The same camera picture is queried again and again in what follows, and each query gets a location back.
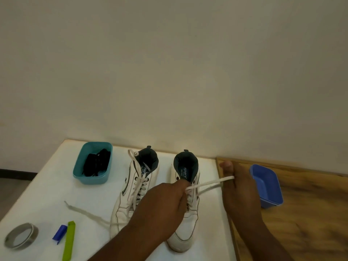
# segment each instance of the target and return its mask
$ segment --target left hand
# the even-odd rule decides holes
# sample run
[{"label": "left hand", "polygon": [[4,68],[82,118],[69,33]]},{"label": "left hand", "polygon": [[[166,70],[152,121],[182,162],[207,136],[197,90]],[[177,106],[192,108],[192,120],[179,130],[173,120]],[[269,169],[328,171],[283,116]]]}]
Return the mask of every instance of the left hand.
[{"label": "left hand", "polygon": [[166,241],[179,227],[187,211],[186,180],[159,184],[145,194],[127,226],[137,227],[157,245]]}]

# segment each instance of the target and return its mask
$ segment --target white table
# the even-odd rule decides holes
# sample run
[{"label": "white table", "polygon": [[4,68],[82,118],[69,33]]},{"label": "white table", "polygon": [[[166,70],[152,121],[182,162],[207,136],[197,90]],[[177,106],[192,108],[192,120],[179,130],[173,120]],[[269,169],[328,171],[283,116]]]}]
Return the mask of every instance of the white table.
[{"label": "white table", "polygon": [[[128,172],[130,163],[128,149],[118,146],[113,148],[111,172],[105,184],[84,185],[72,176],[75,161],[84,143],[65,140],[2,219],[1,240],[4,240],[13,228],[26,222],[39,228],[35,242],[24,250],[9,250],[1,243],[2,261],[62,260],[65,238],[56,245],[52,237],[61,224],[67,224],[69,221],[76,223],[72,261],[87,260],[108,242],[108,229],[84,215],[68,210],[64,200],[110,220],[115,201]],[[170,167],[175,155],[162,152],[157,154],[160,161],[157,184],[169,182]],[[215,160],[198,158],[198,162],[201,183],[218,178]],[[201,194],[198,215],[200,222],[198,236],[190,250],[185,253],[175,253],[163,243],[148,260],[236,260],[220,188]]]}]

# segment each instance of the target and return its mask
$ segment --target white sneaker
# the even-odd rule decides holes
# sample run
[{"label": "white sneaker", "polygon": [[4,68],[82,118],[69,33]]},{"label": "white sneaker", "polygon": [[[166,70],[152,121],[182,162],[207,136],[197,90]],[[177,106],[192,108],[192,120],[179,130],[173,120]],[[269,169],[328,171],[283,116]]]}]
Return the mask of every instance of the white sneaker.
[{"label": "white sneaker", "polygon": [[[192,185],[199,183],[198,159],[188,150],[177,154],[171,172],[171,183],[185,179]],[[187,191],[187,212],[175,233],[167,240],[169,247],[176,252],[185,252],[195,241],[198,226],[198,188]]]},{"label": "white sneaker", "polygon": [[115,207],[110,224],[110,237],[113,238],[132,217],[135,207],[146,192],[156,185],[159,161],[156,152],[147,146],[139,152],[128,149],[132,161]]}]

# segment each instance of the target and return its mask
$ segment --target right hand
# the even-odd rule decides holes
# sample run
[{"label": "right hand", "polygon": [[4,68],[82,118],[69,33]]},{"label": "right hand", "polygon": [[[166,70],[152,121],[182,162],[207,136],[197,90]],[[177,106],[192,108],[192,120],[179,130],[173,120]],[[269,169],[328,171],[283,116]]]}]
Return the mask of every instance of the right hand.
[{"label": "right hand", "polygon": [[256,182],[249,172],[237,162],[224,161],[220,167],[224,177],[235,176],[233,180],[224,181],[222,199],[236,228],[251,228],[263,223]]}]

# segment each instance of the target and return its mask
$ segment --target wooden board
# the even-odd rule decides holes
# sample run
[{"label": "wooden board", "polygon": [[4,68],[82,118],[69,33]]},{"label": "wooden board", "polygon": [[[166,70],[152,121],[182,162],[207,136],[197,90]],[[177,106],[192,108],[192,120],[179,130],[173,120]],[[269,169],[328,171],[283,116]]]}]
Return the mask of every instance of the wooden board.
[{"label": "wooden board", "polygon": [[[348,177],[307,169],[278,166],[245,160],[216,158],[239,162],[249,170],[252,164],[272,169],[278,176],[284,204],[262,209],[262,217],[271,233],[296,261],[348,260]],[[252,261],[246,245],[231,223],[238,261]]]}]

